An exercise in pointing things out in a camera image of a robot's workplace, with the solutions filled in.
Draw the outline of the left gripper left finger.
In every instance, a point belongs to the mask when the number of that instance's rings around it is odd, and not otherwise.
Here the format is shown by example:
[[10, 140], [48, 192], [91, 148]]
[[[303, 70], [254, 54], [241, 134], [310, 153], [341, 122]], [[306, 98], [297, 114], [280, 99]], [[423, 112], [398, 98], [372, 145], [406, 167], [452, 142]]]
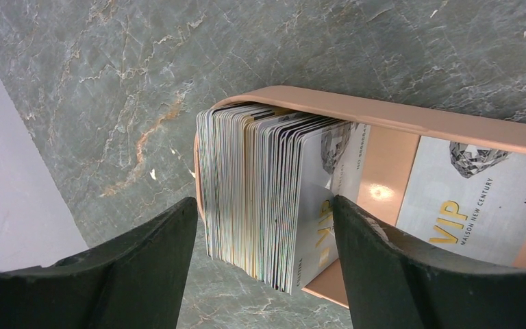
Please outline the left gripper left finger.
[[197, 224], [186, 197], [52, 266], [0, 273], [0, 328], [175, 328]]

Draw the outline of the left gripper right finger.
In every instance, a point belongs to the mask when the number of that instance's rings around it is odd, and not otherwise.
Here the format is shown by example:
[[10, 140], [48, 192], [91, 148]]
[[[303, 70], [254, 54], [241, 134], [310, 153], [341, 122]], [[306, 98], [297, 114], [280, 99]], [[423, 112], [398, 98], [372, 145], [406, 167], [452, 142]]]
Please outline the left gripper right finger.
[[426, 243], [334, 198], [354, 328], [526, 328], [526, 269]]

